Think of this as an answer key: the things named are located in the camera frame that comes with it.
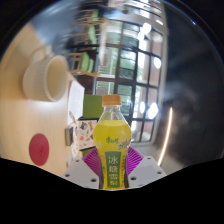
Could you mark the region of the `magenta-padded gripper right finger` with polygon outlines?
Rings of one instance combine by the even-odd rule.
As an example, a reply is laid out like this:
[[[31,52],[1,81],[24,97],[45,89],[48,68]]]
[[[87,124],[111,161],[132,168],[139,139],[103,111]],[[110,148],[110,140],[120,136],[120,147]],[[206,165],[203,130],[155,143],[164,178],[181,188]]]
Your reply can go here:
[[[152,156],[130,147],[126,158],[126,179],[130,189],[143,187],[166,176]]]

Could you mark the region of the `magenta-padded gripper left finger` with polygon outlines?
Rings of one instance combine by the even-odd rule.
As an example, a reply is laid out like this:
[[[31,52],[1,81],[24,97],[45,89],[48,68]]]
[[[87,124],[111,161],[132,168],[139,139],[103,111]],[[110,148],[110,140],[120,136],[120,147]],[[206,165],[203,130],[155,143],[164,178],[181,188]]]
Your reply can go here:
[[[100,158],[95,148],[83,157],[76,156],[63,174],[63,178],[84,188],[100,187]]]

